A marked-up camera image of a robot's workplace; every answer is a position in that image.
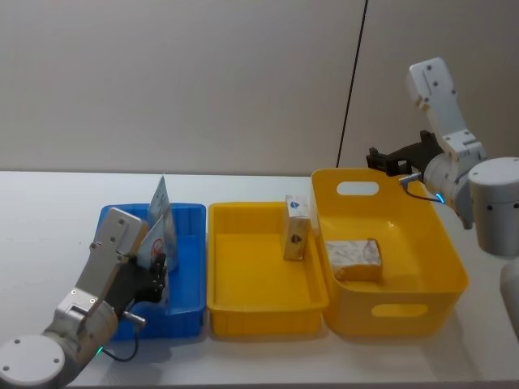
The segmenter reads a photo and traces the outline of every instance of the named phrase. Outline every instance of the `table surface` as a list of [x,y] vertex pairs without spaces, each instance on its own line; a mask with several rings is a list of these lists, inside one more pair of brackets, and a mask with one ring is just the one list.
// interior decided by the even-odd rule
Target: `table surface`
[[[145,203],[159,175],[0,172],[0,343],[40,333],[75,283],[106,204]],[[309,177],[167,175],[173,202],[283,201],[309,195]],[[519,344],[499,292],[503,259],[478,248],[454,213],[435,205],[470,286],[448,322],[423,339],[345,339],[323,326],[317,337],[143,340],[139,354],[118,363],[95,357],[73,387],[163,387],[238,384],[325,384],[401,387],[402,383],[479,381],[515,387]],[[133,344],[108,348],[119,355]]]

